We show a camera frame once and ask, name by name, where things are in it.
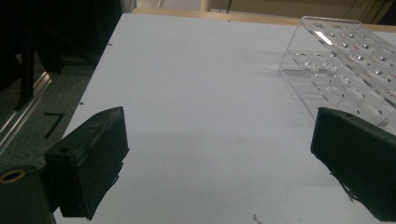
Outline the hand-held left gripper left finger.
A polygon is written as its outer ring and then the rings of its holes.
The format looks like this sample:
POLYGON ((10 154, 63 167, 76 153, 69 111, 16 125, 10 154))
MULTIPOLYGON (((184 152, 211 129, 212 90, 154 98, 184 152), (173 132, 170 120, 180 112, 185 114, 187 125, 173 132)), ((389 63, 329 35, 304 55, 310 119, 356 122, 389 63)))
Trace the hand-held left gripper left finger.
POLYGON ((129 152, 121 106, 99 112, 45 152, 43 181, 52 211, 92 219, 129 152))

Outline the black metal stand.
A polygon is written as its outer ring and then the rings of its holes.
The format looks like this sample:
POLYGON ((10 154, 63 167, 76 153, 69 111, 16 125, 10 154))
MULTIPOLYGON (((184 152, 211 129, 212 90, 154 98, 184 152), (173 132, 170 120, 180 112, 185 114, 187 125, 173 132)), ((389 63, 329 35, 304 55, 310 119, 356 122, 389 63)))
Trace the black metal stand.
POLYGON ((21 88, 20 98, 16 105, 17 110, 21 110, 32 98, 34 91, 34 32, 32 27, 24 30, 21 56, 21 88))

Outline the aluminium rail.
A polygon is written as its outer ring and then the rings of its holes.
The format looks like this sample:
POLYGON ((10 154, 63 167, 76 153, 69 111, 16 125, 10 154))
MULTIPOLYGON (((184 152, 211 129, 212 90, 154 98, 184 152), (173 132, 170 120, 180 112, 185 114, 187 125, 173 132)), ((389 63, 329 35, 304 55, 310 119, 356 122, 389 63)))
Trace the aluminium rail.
POLYGON ((0 156, 5 152, 25 121, 29 119, 51 82, 50 74, 42 73, 34 84, 33 98, 20 110, 13 109, 5 122, 0 125, 0 156))

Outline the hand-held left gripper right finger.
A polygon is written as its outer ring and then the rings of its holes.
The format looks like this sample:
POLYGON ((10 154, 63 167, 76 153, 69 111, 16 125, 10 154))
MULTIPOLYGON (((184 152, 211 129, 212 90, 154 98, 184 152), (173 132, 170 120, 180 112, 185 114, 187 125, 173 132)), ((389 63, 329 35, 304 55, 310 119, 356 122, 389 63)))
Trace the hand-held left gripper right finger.
POLYGON ((310 151, 352 201, 396 222, 396 135, 344 111, 318 110, 310 151))

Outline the clear acrylic tube rack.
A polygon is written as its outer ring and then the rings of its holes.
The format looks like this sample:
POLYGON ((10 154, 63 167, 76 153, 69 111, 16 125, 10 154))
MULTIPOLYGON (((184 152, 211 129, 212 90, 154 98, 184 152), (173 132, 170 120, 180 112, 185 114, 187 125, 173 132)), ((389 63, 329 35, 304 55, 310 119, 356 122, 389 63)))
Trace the clear acrylic tube rack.
POLYGON ((330 107, 396 135, 396 46, 359 21, 302 17, 279 71, 312 119, 330 107))

